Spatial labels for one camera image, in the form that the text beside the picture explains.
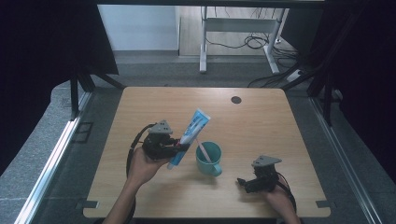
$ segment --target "gray floor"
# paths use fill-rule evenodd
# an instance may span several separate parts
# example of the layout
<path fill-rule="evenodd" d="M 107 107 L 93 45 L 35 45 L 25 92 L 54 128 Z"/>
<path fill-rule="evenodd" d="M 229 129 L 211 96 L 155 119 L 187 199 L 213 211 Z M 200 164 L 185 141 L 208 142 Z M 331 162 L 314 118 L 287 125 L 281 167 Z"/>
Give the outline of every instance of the gray floor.
<path fill-rule="evenodd" d="M 117 54 L 119 76 L 127 86 L 240 87 L 258 77 L 270 76 L 263 57 L 210 57 L 207 74 L 199 73 L 197 57 L 146 55 L 132 63 L 135 55 Z M 60 167 L 44 195 L 34 223 L 92 223 L 82 215 L 106 136 L 122 91 L 93 77 L 97 86 L 84 112 L 84 127 L 64 153 Z M 335 157 L 305 90 L 309 80 L 286 92 L 304 142 L 330 203 L 326 218 L 304 218 L 308 223 L 368 223 L 354 191 Z M 0 223 L 12 223 L 54 148 L 70 116 L 69 86 L 55 88 L 52 102 L 16 160 L 0 178 Z M 396 223 L 396 187 L 382 167 L 345 121 L 337 103 L 332 105 L 332 123 L 342 146 L 369 192 L 383 223 Z"/>

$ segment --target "blue toothpaste tube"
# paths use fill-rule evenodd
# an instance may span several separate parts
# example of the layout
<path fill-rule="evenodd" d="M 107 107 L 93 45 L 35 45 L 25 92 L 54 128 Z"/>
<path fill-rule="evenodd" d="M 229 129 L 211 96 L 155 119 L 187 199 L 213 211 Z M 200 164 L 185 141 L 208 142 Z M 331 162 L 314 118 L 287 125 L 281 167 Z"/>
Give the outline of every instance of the blue toothpaste tube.
<path fill-rule="evenodd" d="M 199 132 L 209 122 L 209 120 L 210 117 L 206 113 L 204 113 L 204 111 L 198 108 L 195 111 L 194 116 L 192 116 L 191 122 L 187 127 L 186 132 L 184 132 L 183 136 L 181 136 L 180 144 L 188 144 L 190 146 L 195 138 L 198 136 Z M 168 169 L 172 170 L 174 166 L 177 166 L 180 163 L 181 159 L 183 159 L 184 154 L 186 154 L 185 151 L 178 152 L 176 156 L 169 161 Z"/>

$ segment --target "teal cup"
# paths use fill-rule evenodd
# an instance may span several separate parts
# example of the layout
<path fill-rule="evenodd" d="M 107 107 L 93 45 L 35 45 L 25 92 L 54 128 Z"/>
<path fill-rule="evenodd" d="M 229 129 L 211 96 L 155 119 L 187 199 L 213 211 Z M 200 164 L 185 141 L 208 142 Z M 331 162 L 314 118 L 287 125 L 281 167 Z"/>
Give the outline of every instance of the teal cup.
<path fill-rule="evenodd" d="M 202 145 L 204 146 L 207 155 L 209 156 L 212 162 L 209 162 L 205 158 L 203 151 L 198 146 L 195 153 L 198 169 L 204 175 L 213 175 L 213 176 L 221 175 L 222 170 L 219 165 L 221 159 L 220 147 L 214 142 L 203 142 Z"/>

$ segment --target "desk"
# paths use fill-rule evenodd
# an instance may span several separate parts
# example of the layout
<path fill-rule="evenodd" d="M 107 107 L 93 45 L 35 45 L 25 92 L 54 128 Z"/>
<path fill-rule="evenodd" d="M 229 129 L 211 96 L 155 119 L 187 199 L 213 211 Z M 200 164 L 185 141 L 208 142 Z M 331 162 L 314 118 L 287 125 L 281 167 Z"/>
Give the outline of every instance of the desk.
<path fill-rule="evenodd" d="M 207 7 L 203 7 L 202 12 L 202 40 L 199 60 L 199 70 L 206 72 L 206 33 L 207 32 L 240 32 L 240 33 L 267 33 L 269 34 L 268 46 L 263 50 L 270 64 L 274 75 L 279 74 L 276 61 L 272 55 L 272 50 L 283 20 L 285 8 L 281 8 L 280 15 L 275 19 L 227 19 L 227 18 L 208 18 L 206 15 Z"/>
<path fill-rule="evenodd" d="M 242 102 L 234 104 L 234 96 Z M 277 217 L 259 195 L 236 183 L 237 177 L 255 178 L 250 164 L 261 154 L 282 160 L 276 169 L 288 179 L 300 217 L 330 214 L 329 207 L 317 207 L 326 197 L 282 90 L 130 87 L 121 96 L 87 199 L 98 206 L 85 208 L 84 215 L 107 215 L 126 179 L 129 147 L 146 125 L 166 119 L 178 138 L 198 107 L 211 117 L 199 139 L 221 146 L 223 173 L 199 173 L 194 143 L 179 166 L 162 167 L 139 190 L 134 217 Z"/>

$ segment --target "robotic arm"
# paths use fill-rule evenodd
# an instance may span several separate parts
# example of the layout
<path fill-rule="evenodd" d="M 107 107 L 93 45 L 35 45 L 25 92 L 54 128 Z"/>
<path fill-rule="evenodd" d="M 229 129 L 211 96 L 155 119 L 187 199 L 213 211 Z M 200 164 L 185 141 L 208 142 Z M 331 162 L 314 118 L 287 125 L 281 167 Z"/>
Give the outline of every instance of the robotic arm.
<path fill-rule="evenodd" d="M 171 138 L 173 133 L 166 120 L 161 120 L 158 123 L 149 124 L 146 126 L 134 139 L 129 149 L 128 159 L 126 164 L 126 172 L 128 175 L 130 162 L 134 155 L 134 149 L 142 137 L 143 133 L 148 129 L 148 136 L 143 141 L 143 150 L 152 160 L 160 160 L 165 158 L 175 157 L 180 151 L 187 151 L 190 145 L 180 144 L 180 139 Z"/>
<path fill-rule="evenodd" d="M 254 175 L 256 176 L 256 179 L 246 181 L 244 179 L 237 178 L 237 181 L 240 186 L 243 186 L 245 188 L 245 191 L 247 193 L 257 192 L 260 190 L 271 192 L 274 190 L 276 185 L 280 186 L 288 194 L 289 199 L 294 207 L 294 211 L 297 212 L 296 201 L 293 194 L 291 193 L 288 182 L 286 182 L 287 186 L 279 182 L 279 176 L 281 174 L 276 171 L 275 163 L 281 161 L 282 160 L 277 158 L 260 156 L 251 164 L 254 168 Z"/>

